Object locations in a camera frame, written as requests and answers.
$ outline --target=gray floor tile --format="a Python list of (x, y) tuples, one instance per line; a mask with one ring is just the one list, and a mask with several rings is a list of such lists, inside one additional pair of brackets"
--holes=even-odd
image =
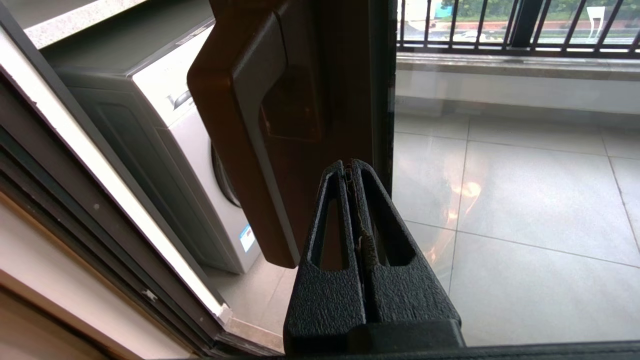
[(405, 224), (438, 277), (440, 284), (445, 291), (449, 291), (456, 232), (415, 222), (406, 222)]
[(596, 126), (474, 117), (469, 140), (606, 155)]
[(395, 129), (400, 133), (467, 139), (469, 116), (447, 114), (440, 117), (396, 113)]
[(603, 156), (469, 142), (458, 229), (640, 265)]
[(631, 226), (640, 237), (640, 160), (611, 158)]
[(296, 281), (298, 269), (286, 269), (284, 275), (278, 283), (276, 291), (273, 293), (269, 305), (262, 315), (258, 326), (263, 329), (282, 335), (284, 327), (284, 318), (287, 316), (287, 308), (289, 307), (289, 299), (293, 290), (293, 283)]
[(396, 133), (393, 201), (405, 220), (455, 229), (466, 141)]
[(238, 320), (258, 326), (285, 268), (268, 263), (263, 255), (247, 274), (237, 275), (205, 268), (213, 287), (220, 292)]
[(640, 269), (458, 233), (451, 299), (467, 345), (640, 339)]
[(609, 156), (640, 159), (640, 131), (603, 129), (602, 138)]

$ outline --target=wall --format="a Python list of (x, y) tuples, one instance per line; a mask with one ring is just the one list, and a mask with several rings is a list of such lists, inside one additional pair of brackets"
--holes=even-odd
[(0, 203), (0, 270), (143, 359), (190, 352)]
[(396, 95), (640, 114), (640, 82), (399, 70)]
[(90, 344), (0, 289), (0, 359), (108, 360)]

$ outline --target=washing machine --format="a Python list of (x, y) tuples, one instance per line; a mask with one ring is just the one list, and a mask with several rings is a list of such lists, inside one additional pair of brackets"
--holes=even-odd
[(196, 261), (243, 274), (260, 247), (186, 84), (208, 0), (153, 0), (42, 50)]

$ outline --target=granite countertop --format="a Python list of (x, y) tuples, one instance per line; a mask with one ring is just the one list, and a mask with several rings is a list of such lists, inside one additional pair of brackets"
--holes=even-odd
[(30, 26), (24, 32), (36, 48), (41, 49), (144, 1), (146, 0), (97, 0)]

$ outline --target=tile floor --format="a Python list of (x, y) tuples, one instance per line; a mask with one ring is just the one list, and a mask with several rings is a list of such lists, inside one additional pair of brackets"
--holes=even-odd
[(640, 339), (640, 133), (396, 114), (393, 200), (467, 344)]

